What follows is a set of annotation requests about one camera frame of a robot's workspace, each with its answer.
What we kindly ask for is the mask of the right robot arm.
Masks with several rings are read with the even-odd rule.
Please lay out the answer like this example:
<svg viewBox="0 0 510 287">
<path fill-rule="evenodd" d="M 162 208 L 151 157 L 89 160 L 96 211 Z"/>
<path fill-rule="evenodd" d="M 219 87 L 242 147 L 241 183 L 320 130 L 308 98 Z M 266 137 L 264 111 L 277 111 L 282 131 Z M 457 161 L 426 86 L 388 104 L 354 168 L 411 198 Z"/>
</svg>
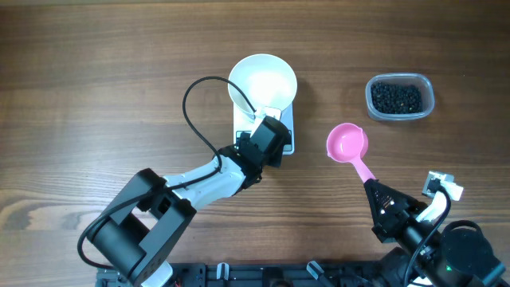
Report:
<svg viewBox="0 0 510 287">
<path fill-rule="evenodd" d="M 481 228 L 458 220 L 439 230 L 452 205 L 450 191 L 457 184 L 430 179 L 426 193 L 445 197 L 438 219 L 419 220 L 428 207 L 400 191 L 368 179 L 364 184 L 373 219 L 372 232 L 382 243 L 398 247 L 375 263 L 371 281 L 376 286 L 416 286 L 417 278 L 432 286 L 508 286 L 505 266 L 493 252 Z"/>
</svg>

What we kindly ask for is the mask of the pink plastic measuring scoop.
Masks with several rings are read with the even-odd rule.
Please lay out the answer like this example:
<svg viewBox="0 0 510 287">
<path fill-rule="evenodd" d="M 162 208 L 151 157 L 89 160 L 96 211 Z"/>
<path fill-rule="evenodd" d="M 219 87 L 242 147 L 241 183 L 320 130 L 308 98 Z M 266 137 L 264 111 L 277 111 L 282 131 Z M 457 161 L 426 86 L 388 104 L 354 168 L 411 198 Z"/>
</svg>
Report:
<svg viewBox="0 0 510 287">
<path fill-rule="evenodd" d="M 362 158 L 367 152 L 368 139 L 364 130 L 352 123 L 337 125 L 326 141 L 327 156 L 338 163 L 350 163 L 365 183 L 375 176 Z"/>
</svg>

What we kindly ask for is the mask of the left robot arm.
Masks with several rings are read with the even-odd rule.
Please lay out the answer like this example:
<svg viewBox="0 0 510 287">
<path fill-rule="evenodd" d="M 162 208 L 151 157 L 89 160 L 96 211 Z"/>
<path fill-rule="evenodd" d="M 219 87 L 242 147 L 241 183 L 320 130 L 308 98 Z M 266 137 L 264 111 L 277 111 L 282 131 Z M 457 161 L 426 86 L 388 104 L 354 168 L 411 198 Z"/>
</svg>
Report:
<svg viewBox="0 0 510 287">
<path fill-rule="evenodd" d="M 146 168 L 136 173 L 81 236 L 89 240 L 132 286 L 161 286 L 159 270 L 203 207 L 261 181 L 266 166 L 279 167 L 292 136 L 266 116 L 253 132 L 214 153 L 206 165 L 161 177 Z"/>
</svg>

